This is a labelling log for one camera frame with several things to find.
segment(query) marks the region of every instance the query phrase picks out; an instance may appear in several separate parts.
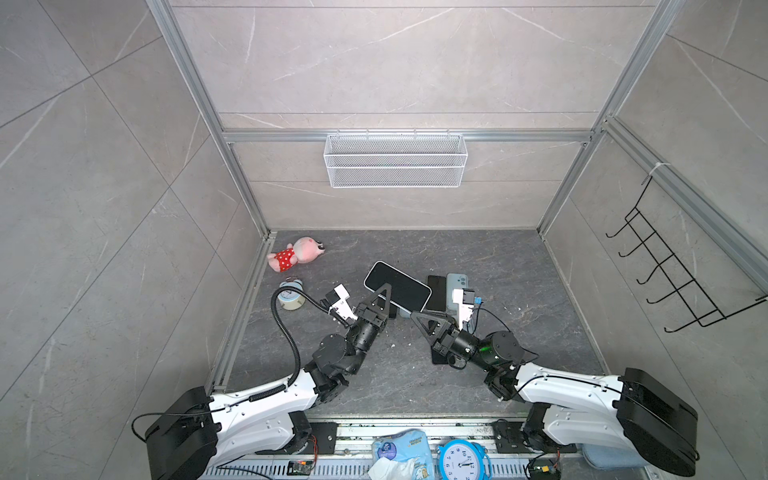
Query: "plush toy head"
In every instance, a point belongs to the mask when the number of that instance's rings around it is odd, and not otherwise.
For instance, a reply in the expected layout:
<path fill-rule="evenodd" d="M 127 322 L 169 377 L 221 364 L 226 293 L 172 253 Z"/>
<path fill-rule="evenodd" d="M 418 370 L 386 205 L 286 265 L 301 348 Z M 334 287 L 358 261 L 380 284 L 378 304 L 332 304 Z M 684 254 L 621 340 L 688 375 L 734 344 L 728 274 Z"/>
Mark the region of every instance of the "plush toy head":
<path fill-rule="evenodd" d="M 309 263 L 325 251 L 322 243 L 318 243 L 310 237 L 301 237 L 293 244 L 293 252 L 299 263 Z"/>

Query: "blue alarm clock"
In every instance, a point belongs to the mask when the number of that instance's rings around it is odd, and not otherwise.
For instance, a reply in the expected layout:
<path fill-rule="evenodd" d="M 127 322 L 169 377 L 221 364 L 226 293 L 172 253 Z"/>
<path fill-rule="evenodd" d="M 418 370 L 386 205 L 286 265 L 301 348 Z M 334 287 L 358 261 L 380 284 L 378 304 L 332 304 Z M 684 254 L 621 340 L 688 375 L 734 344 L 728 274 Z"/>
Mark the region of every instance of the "blue alarm clock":
<path fill-rule="evenodd" d="M 440 454 L 440 475 L 443 480 L 491 480 L 491 459 L 485 449 L 477 443 L 466 440 L 451 440 L 445 446 L 438 447 Z M 485 472 L 485 460 L 488 460 L 488 473 Z"/>

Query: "mesh basket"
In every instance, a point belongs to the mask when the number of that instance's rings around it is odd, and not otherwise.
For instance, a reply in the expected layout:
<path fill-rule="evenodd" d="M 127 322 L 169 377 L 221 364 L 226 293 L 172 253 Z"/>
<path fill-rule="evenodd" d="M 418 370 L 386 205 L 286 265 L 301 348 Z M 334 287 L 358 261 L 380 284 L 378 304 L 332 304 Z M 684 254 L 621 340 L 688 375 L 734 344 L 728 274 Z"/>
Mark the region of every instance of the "mesh basket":
<path fill-rule="evenodd" d="M 460 134 L 331 134 L 323 153 L 331 187 L 458 187 L 467 161 Z"/>

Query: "plush toy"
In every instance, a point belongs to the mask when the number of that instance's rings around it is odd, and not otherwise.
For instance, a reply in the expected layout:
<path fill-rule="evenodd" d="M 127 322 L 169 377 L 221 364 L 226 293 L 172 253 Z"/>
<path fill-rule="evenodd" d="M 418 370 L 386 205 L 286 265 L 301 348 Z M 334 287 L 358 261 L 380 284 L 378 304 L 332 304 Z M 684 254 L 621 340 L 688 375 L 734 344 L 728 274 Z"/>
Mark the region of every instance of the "plush toy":
<path fill-rule="evenodd" d="M 309 263 L 320 256 L 325 247 L 309 237 L 301 237 L 296 243 L 288 243 L 282 252 L 270 253 L 266 261 L 276 272 L 284 272 L 297 263 Z"/>

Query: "white zip tie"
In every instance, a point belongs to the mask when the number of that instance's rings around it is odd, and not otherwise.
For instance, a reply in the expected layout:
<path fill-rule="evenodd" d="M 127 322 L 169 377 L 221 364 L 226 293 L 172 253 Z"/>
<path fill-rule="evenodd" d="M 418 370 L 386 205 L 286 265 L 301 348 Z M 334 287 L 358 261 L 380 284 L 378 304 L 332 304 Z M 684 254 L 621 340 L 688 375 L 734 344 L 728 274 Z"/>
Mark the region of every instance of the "white zip tie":
<path fill-rule="evenodd" d="M 640 185 L 645 185 L 645 182 L 648 181 L 648 179 L 651 177 L 651 175 L 654 174 L 657 168 L 659 168 L 662 165 L 672 165 L 672 164 L 665 164 L 664 162 L 656 162 L 653 168 L 650 169 L 650 172 L 648 172 L 648 175 L 646 175 L 645 179 L 640 183 Z"/>

